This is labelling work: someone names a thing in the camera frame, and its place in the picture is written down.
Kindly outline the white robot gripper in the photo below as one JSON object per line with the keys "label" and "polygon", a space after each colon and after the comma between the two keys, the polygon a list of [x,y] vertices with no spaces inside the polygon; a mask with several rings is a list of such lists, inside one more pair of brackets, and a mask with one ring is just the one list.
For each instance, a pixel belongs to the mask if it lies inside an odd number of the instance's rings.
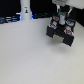
{"label": "white robot gripper", "polygon": [[60,12],[67,13],[67,20],[71,19],[71,12],[73,8],[67,5],[68,0],[53,0],[53,3],[57,6],[56,17],[60,18]]}

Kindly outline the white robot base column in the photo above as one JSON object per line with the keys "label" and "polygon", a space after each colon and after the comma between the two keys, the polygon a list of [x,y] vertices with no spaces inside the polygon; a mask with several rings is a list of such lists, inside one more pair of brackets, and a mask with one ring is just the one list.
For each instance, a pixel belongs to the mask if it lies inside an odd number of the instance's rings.
{"label": "white robot base column", "polygon": [[21,1],[21,19],[31,20],[32,12],[30,9],[30,0],[20,0]]}

